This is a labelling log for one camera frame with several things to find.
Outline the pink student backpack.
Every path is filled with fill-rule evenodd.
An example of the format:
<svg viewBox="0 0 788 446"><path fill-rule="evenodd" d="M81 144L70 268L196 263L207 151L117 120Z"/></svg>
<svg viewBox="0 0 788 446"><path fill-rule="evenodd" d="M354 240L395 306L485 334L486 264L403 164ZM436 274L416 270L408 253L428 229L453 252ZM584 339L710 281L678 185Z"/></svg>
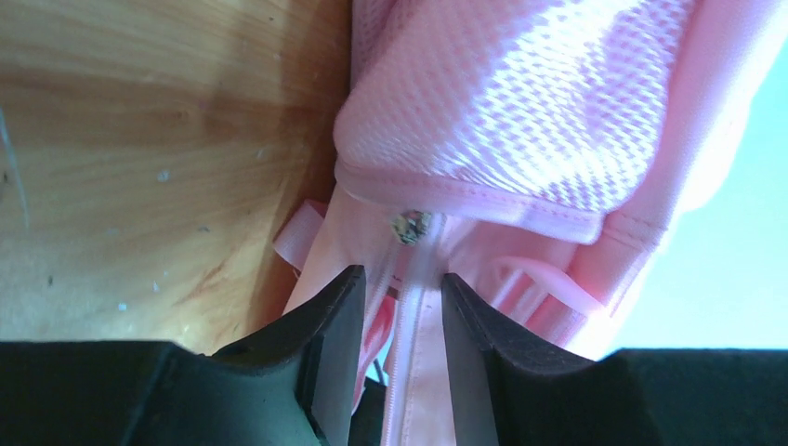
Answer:
<svg viewBox="0 0 788 446"><path fill-rule="evenodd" d="M336 186L276 252L306 303L361 265L357 377L384 445L453 445L440 279L596 359L658 249L724 181L783 1L356 1Z"/></svg>

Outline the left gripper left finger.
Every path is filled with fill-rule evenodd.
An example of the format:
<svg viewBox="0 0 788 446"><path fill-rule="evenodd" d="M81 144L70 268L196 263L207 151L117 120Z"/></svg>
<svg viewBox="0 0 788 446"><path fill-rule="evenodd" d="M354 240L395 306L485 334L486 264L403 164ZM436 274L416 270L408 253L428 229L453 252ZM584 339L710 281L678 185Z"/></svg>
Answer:
<svg viewBox="0 0 788 446"><path fill-rule="evenodd" d="M5 445L345 445L365 272L211 356L169 341L5 342Z"/></svg>

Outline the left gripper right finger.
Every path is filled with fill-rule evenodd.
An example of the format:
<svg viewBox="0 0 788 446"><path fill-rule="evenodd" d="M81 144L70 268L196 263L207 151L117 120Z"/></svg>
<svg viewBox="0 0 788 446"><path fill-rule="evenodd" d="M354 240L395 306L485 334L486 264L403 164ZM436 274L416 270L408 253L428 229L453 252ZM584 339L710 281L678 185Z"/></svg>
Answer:
<svg viewBox="0 0 788 446"><path fill-rule="evenodd" d="M441 284L460 445L783 445L787 354L768 349L570 353Z"/></svg>

